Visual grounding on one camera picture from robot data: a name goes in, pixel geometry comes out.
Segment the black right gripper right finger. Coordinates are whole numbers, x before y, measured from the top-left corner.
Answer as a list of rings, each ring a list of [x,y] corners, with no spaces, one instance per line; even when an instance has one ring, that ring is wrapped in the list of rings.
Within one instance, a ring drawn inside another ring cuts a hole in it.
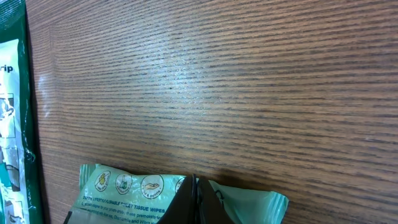
[[[197,223],[199,224],[233,224],[223,208],[209,180],[197,182]]]

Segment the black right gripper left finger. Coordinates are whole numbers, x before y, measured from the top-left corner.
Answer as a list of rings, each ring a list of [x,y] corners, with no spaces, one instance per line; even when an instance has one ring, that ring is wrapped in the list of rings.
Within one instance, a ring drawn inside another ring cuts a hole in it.
[[[168,209],[157,224],[194,224],[197,202],[197,178],[184,178]]]

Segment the teal snack bar wrapper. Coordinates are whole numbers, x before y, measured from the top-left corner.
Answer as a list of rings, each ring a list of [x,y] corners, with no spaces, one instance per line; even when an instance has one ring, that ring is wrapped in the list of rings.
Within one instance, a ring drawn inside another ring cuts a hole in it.
[[[186,177],[133,175],[101,164],[84,164],[80,194],[65,223],[157,223]],[[289,204],[285,195],[209,182],[234,223],[282,222]]]

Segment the green 3M sponge package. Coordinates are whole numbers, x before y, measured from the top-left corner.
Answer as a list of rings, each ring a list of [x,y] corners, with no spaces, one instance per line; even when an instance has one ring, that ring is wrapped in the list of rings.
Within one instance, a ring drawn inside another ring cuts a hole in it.
[[[43,223],[24,0],[1,1],[1,223]]]

